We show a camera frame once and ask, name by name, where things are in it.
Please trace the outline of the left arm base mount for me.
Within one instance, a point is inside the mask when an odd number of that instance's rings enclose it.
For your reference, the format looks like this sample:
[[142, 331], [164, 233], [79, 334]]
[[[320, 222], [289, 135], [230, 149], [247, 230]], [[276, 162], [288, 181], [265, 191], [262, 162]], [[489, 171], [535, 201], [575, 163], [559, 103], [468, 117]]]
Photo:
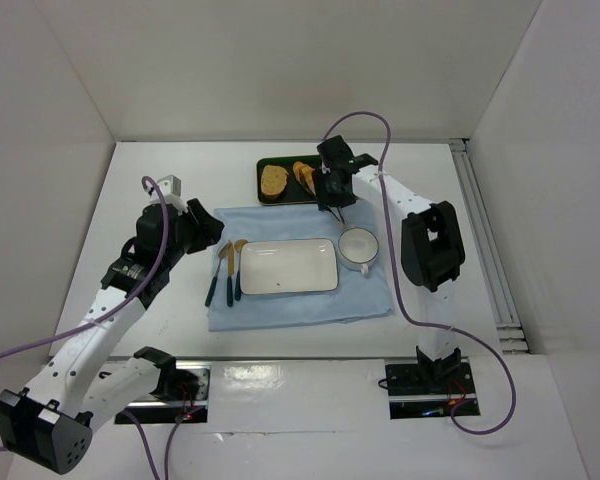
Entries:
[[178, 360], [164, 394], [145, 394], [124, 408], [142, 425], [204, 424], [208, 421], [211, 364]]

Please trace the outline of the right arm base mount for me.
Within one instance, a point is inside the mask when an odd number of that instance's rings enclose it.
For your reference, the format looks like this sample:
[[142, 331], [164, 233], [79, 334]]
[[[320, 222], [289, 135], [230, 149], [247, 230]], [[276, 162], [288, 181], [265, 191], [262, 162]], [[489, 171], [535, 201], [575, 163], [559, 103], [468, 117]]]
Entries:
[[384, 376], [377, 381], [387, 393], [391, 420], [479, 416], [473, 374], [468, 361], [441, 380], [426, 380], [415, 360], [385, 364]]

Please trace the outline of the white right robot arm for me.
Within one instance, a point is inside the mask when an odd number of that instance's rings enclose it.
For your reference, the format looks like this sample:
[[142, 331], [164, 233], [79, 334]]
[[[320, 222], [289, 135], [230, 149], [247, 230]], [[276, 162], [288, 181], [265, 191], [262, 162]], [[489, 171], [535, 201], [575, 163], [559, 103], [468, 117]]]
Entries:
[[457, 278], [466, 255], [454, 206], [415, 194], [380, 170], [369, 154], [356, 155], [340, 136], [317, 146], [322, 166], [313, 174], [321, 210], [339, 211], [359, 199], [379, 208], [399, 236], [399, 267], [417, 289], [420, 334], [416, 346], [419, 377], [427, 386], [446, 381], [460, 366], [453, 332]]

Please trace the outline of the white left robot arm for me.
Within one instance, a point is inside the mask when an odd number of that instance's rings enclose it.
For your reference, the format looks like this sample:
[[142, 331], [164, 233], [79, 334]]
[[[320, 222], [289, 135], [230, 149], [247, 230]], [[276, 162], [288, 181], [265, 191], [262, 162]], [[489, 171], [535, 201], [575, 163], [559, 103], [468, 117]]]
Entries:
[[82, 460], [93, 435], [128, 404], [144, 396], [192, 403], [194, 375], [156, 348], [141, 348], [108, 375], [101, 371], [167, 286], [179, 260], [216, 244], [223, 229], [196, 199], [144, 208], [135, 236], [109, 266], [74, 333], [24, 387], [0, 393], [6, 450], [64, 475]]

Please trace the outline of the striped bread roll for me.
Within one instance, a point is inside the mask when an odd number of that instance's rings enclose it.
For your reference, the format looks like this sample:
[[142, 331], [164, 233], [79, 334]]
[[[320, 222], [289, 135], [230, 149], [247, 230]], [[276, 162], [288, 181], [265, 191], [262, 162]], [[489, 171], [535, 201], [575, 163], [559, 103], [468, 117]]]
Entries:
[[315, 196], [316, 190], [314, 185], [313, 173], [315, 169], [310, 165], [297, 161], [292, 166], [296, 181], [310, 195]]

